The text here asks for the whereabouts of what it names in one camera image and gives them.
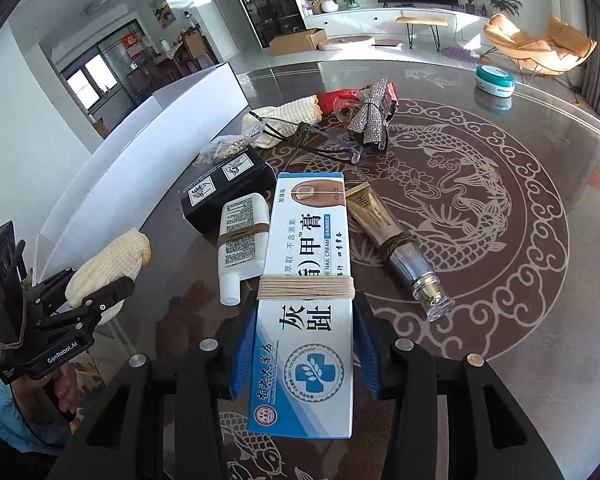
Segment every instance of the rolled white cloth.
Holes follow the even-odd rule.
[[[322,120],[322,111],[318,106],[318,96],[315,95],[303,97],[302,99],[291,101],[282,106],[266,106],[264,108],[258,108],[257,110],[253,110],[253,113],[262,118],[274,117],[296,124],[309,123],[312,126],[318,124]],[[242,132],[244,133],[250,128],[253,128],[257,122],[258,120],[254,116],[246,114],[242,118]],[[291,124],[280,123],[277,121],[267,121],[267,124],[273,126],[285,137],[290,137],[296,132],[296,128]],[[258,148],[273,148],[279,142],[279,139],[275,139],[264,133],[258,137],[258,140],[256,140],[253,145]]]
[[[135,280],[144,266],[151,259],[149,239],[138,229],[133,228],[113,240],[108,246],[83,264],[73,275],[66,286],[64,295],[72,308],[78,308],[82,300],[92,292],[115,282],[122,276]],[[98,324],[106,323],[120,312],[124,301],[102,314]]]

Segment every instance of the screw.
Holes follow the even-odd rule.
[[[139,368],[139,367],[143,366],[145,362],[146,362],[146,355],[144,355],[144,354],[133,354],[129,358],[129,365],[132,368]]]
[[[200,349],[203,352],[211,352],[218,348],[218,341],[213,339],[212,337],[208,337],[207,339],[203,339],[200,341]]]
[[[394,344],[398,350],[402,350],[404,352],[413,350],[414,347],[413,341],[411,339],[407,339],[406,337],[396,339]]]
[[[475,366],[476,368],[479,368],[484,364],[484,357],[482,357],[480,354],[469,354],[466,357],[466,361],[471,366]]]

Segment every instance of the silver bow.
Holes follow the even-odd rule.
[[[365,144],[374,143],[380,149],[384,149],[386,140],[386,122],[382,104],[388,86],[389,78],[383,77],[373,83],[369,90],[358,92],[358,99],[362,101],[362,108],[349,123],[350,131],[365,134]]]

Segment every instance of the person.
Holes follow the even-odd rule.
[[[38,381],[23,376],[0,387],[0,479],[46,478],[62,453],[70,428],[55,422],[40,398],[46,396],[42,388],[51,380],[59,411],[75,415],[78,385],[71,363]]]

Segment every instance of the gray curtain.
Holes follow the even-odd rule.
[[[587,60],[582,84],[582,96],[600,114],[600,11],[593,0],[585,0],[587,9],[587,35],[598,46]]]

